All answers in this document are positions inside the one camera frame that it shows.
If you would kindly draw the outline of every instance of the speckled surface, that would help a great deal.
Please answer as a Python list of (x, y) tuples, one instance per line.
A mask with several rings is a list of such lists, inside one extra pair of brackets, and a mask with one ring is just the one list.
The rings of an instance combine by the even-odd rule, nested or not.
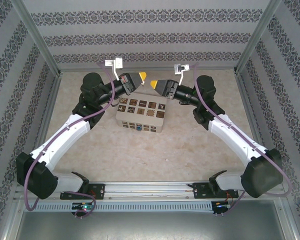
[[(78, 103), (80, 86), (88, 72), (63, 74), (47, 138), (60, 128)], [(103, 81), (108, 78), (99, 72)], [(232, 70), (200, 70), (214, 79), (215, 100), (246, 134), (252, 136)], [(148, 71), (146, 84), (136, 93), (157, 96), (150, 81), (174, 79), (174, 71)], [(193, 73), (185, 72), (182, 84), (193, 87)], [(116, 124), (116, 107), (109, 108), (98, 125), (79, 139), (55, 170), (76, 171), (90, 181), (199, 181), (221, 171), (240, 171), (237, 156), (218, 137), (195, 121), (193, 106), (168, 100), (161, 133), (136, 131)]]

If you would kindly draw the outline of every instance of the enclosure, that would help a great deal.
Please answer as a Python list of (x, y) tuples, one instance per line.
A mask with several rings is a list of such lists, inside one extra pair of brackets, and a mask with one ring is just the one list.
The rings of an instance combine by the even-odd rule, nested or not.
[[(59, 209), (64, 203), (58, 194), (41, 201), (41, 210), (27, 212), (16, 157), (62, 126), (87, 73), (108, 83), (97, 63), (117, 56), (123, 58), (120, 73), (147, 73), (137, 93), (156, 95), (151, 80), (180, 79), (174, 64), (196, 65), (197, 76), (211, 76), (215, 100), (233, 122), (267, 149), (279, 150), (292, 193), (246, 195), (237, 212), (222, 219), (189, 213), (206, 210), (199, 207), (167, 212), (167, 206), (200, 204), (187, 184), (244, 169), (222, 140), (197, 124), (193, 107), (168, 100), (162, 133), (119, 127), (117, 109), (109, 108), (58, 163), (60, 172), (76, 171), (109, 186), (94, 220), (76, 223), (59, 213), (66, 211)], [(183, 84), (192, 88), (194, 79), (187, 71)], [(134, 207), (143, 205), (160, 210), (140, 215)], [(109, 206), (129, 210), (111, 212)], [(111, 228), (114, 219), (126, 221), (123, 228)], [(260, 234), (255, 239), (300, 239), (300, 0), (0, 0), (0, 239), (32, 239), (34, 233), (62, 238), (51, 230), (61, 222), (77, 224), (86, 239), (98, 226), (95, 239), (116, 230), (111, 239), (157, 238), (147, 227), (162, 239), (254, 239), (249, 231)]]

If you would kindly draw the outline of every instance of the patterned wall panel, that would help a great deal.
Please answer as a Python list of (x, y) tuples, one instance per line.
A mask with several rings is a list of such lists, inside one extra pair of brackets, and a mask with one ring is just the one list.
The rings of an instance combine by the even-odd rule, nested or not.
[(234, 67), (269, 0), (24, 0), (60, 69)]
[(0, 0), (0, 234), (16, 156), (35, 147), (55, 76), (9, 0)]
[(300, 1), (283, 1), (241, 72), (263, 144), (276, 147), (300, 232)]

